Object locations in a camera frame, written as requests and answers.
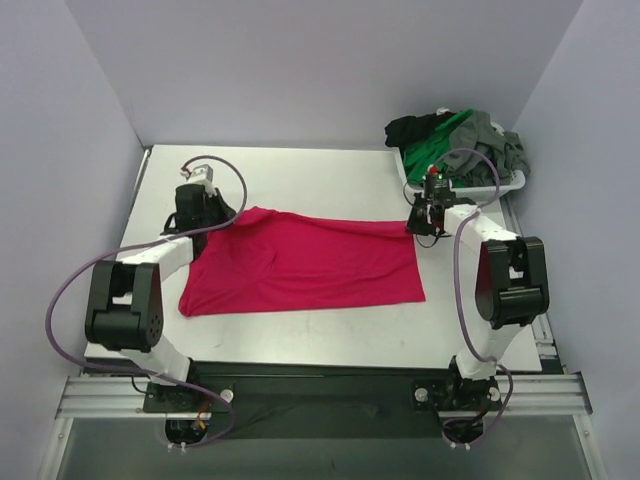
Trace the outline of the red t-shirt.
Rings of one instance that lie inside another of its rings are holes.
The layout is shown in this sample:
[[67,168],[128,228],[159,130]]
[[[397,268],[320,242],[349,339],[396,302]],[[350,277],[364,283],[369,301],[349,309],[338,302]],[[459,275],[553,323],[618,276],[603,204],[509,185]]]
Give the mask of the red t-shirt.
[[322,219],[253,207],[207,240],[179,300],[185,317],[425,299],[414,241],[400,221]]

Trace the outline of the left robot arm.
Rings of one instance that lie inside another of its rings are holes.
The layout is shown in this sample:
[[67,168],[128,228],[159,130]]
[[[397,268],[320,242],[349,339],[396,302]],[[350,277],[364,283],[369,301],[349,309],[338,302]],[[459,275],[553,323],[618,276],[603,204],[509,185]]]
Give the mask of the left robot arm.
[[201,256],[211,228],[230,225],[237,213],[210,180],[177,187],[175,206],[157,245],[93,267],[84,330],[89,343],[123,354],[168,386],[169,403],[188,412],[203,389],[193,360],[163,334],[162,284]]

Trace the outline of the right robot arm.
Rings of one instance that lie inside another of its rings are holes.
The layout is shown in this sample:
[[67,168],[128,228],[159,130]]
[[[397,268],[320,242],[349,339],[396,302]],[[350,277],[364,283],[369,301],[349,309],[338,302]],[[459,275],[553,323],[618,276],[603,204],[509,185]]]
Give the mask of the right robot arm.
[[[465,348],[454,357],[459,374],[446,379],[442,387],[448,404],[465,408],[479,395],[476,381],[493,377],[516,336],[548,310],[544,243],[500,226],[480,205],[457,197],[449,178],[435,166],[424,176],[423,191],[414,195],[406,228],[416,236],[453,238],[454,298]],[[464,318],[461,246],[478,259],[475,306],[487,325],[475,336]]]

